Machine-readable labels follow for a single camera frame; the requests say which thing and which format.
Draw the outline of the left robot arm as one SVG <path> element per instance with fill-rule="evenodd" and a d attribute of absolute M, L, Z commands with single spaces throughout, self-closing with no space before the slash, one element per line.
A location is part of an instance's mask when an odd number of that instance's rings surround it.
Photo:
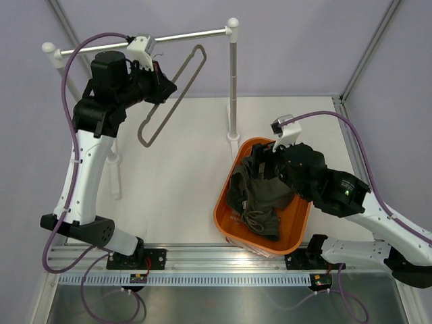
<path fill-rule="evenodd" d="M 145 260 L 142 239 L 96 214 L 97 192 L 127 108 L 142 101 L 164 103 L 177 87 L 145 51 L 100 52 L 90 68 L 92 77 L 73 111 L 73 148 L 63 191 L 54 211 L 41 217 L 40 226 L 110 250 L 124 267 L 137 269 Z"/>

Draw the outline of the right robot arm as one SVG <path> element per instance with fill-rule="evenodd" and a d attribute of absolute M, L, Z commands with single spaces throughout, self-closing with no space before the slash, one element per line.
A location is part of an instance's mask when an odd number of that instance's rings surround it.
<path fill-rule="evenodd" d="M 297 267 L 376 267 L 409 286 L 431 287 L 431 232 L 381 204 L 362 180 L 328 168 L 323 154 L 303 143 L 255 144 L 250 156 L 253 177 L 277 178 L 323 213 L 359 224 L 378 237 L 356 242 L 315 234 Z"/>

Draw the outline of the dark green shorts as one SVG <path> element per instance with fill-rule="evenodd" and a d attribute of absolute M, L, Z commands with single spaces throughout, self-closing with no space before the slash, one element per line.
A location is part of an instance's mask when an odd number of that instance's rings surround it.
<path fill-rule="evenodd" d="M 245 157 L 234 167 L 226 204 L 239 213 L 248 229 L 272 242 L 280 240 L 280 218 L 276 210 L 284 210 L 293 201 L 294 191 L 279 178 L 265 180 L 250 176 L 251 158 Z"/>

